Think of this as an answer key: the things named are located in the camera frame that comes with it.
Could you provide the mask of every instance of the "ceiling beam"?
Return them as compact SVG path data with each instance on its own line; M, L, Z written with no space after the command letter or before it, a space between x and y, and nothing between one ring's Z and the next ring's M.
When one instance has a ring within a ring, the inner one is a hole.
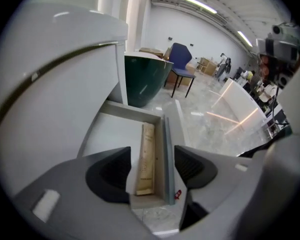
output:
M255 34L248 27L248 25L246 25L244 21L238 15L236 15L232 10L230 10L227 6L225 6L223 3L221 3L218 0L207 0L206 3L210 5L212 8L214 8L215 10L219 10L226 17L229 17L231 19L231 22L234 24L233 28L237 31L242 31L253 45L256 44Z
M187 8L183 8L181 6L177 6L175 4L171 4L171 3L165 3L165 2L155 2L152 1L152 4L154 6L160 6L160 7L165 7L165 8L169 8L169 9L174 9L177 11L182 11L184 13L187 14L191 14L197 18L200 18L208 23L210 23L211 25L213 25L214 27L216 27L217 29L219 29L220 31L222 31L224 34L226 34L229 38L231 38L237 45L239 45L249 56L251 56L250 50L247 49L247 47L245 45L243 45L242 42L239 41L238 37L233 35L230 31L228 31L227 29L225 29L224 27L222 27L221 25L217 24L216 22L214 22L213 20L209 19L208 17L205 17L202 14L199 14L197 12L195 12L194 10L191 9L187 9Z

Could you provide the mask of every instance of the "concrete floor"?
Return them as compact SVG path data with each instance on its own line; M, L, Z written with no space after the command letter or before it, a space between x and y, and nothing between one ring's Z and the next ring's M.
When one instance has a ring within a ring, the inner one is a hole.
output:
M221 98L216 103L220 97L219 91L222 84L211 76L199 72L195 75L196 79L187 98L185 98L187 86L180 85L171 98L174 85L167 83L143 109L163 113L164 106L173 99L179 100L191 147L211 153L236 156L265 144L269 140L261 129L255 132L245 132L238 127L229 134L225 134L236 123L207 113L238 121L226 101ZM174 214L169 206L135 209L133 212L154 234L162 232L175 234L175 231L179 229L181 216Z

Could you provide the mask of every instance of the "chair leg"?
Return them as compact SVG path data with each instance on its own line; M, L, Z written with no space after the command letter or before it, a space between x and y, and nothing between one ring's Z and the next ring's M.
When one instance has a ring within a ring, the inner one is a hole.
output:
M181 84L182 79L183 79L183 77L181 77L181 80L180 80L180 82L179 82L178 88L179 88L179 86L180 86L180 84Z
M173 98L173 97L174 97L175 90L176 90L177 83L178 83L178 79L179 79L179 76L177 75L177 76L176 76L176 81L175 81L175 84L174 84L174 88L173 88L173 92L172 92L172 96L171 96L171 98Z
M187 97L188 96L188 93L189 93L189 91L190 91L190 88L191 88L191 86L192 86L192 83L194 82L194 78L192 78L192 81L191 81L191 83L190 83L190 86L189 86L189 89L188 89L188 91L186 92L186 95L185 95L185 97Z

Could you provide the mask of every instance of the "white desk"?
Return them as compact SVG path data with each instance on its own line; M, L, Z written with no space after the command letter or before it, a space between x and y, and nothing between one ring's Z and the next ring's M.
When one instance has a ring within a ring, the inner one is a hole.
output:
M226 81L219 93L229 104L238 121L244 121L241 126L245 131L260 126L261 122L267 119L254 99L232 79Z

